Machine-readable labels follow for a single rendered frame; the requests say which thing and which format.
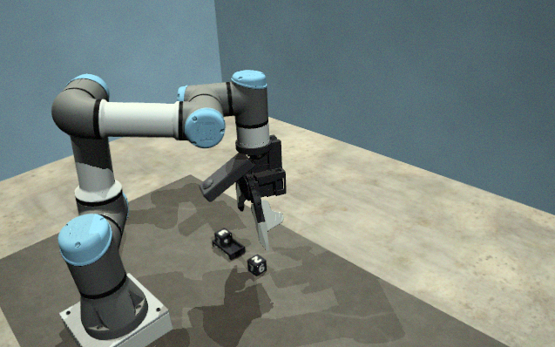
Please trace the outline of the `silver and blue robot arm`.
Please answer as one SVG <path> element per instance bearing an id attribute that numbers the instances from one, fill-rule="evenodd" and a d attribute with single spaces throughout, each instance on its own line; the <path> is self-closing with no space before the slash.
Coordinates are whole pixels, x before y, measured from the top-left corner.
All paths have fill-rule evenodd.
<path id="1" fill-rule="evenodd" d="M 57 127 L 71 135 L 79 183 L 78 217 L 60 230 L 58 245 L 80 293 L 81 322 L 99 340 L 129 334 L 148 312 L 146 296 L 127 276 L 118 251 L 129 205 L 114 180 L 108 137 L 175 138 L 211 148 L 224 137 L 224 117 L 235 116 L 239 146 L 270 141 L 267 82 L 260 71 L 237 71 L 232 82 L 180 87 L 175 104 L 112 103 L 109 97 L 101 78 L 84 74 L 66 85 L 51 108 Z M 250 161 L 237 153 L 200 184 L 203 196 L 216 199 L 254 168 Z"/>

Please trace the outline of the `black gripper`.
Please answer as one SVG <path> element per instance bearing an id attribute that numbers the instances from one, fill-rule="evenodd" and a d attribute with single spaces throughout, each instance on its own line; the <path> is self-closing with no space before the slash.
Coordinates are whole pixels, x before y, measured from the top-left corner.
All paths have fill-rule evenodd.
<path id="1" fill-rule="evenodd" d="M 266 251 L 269 250 L 267 232 L 283 222 L 283 214 L 273 211 L 267 200 L 261 197 L 286 194 L 286 171 L 282 168 L 281 141 L 269 135 L 267 145 L 258 148 L 245 148 L 235 141 L 236 151 L 246 154 L 254 164 L 249 172 L 236 184 L 237 207 L 242 212 L 245 200 L 251 201 L 259 241 Z M 284 189 L 283 189 L 284 178 Z M 245 198 L 246 197 L 246 198 Z M 251 200 L 250 200 L 251 199 Z"/>

